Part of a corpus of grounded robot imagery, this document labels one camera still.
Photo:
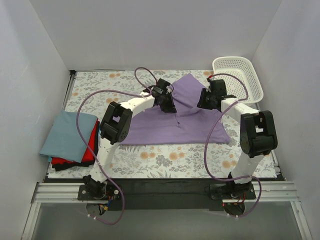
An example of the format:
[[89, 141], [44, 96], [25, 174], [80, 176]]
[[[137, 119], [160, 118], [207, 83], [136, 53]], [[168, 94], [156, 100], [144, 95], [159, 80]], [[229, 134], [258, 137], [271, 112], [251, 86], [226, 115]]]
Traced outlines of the purple t shirt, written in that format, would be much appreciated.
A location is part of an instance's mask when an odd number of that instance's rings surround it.
[[170, 145], [230, 142], [216, 110], [198, 108], [201, 84], [192, 74], [173, 83], [176, 113], [164, 113], [159, 106], [138, 113], [131, 120], [124, 145]]

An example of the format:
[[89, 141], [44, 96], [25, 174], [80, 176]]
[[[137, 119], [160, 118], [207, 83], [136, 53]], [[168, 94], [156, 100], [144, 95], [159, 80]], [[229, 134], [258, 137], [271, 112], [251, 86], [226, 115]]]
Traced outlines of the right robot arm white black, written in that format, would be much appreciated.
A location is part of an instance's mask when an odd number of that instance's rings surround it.
[[241, 154], [228, 177], [215, 177], [217, 183], [208, 189], [214, 200], [243, 199], [254, 192], [252, 179], [258, 164], [278, 146], [274, 118], [269, 110], [259, 111], [244, 104], [249, 98], [247, 91], [242, 99], [228, 94], [225, 81], [216, 77], [214, 74], [207, 78], [209, 86], [201, 90], [197, 107], [217, 110], [221, 116], [227, 114], [240, 124]]

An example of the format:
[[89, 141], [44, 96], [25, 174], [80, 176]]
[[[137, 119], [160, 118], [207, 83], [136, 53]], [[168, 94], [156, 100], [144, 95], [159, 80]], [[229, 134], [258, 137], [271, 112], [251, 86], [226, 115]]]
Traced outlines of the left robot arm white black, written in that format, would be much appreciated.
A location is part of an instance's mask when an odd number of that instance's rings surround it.
[[111, 102], [100, 123], [100, 142], [95, 163], [88, 176], [83, 178], [89, 194], [95, 200], [101, 200], [107, 195], [108, 177], [105, 165], [113, 159], [119, 143], [129, 134], [132, 118], [137, 114], [159, 106], [164, 113], [176, 113], [172, 92], [174, 87], [168, 81], [159, 79], [155, 86], [145, 89], [132, 99], [117, 103]]

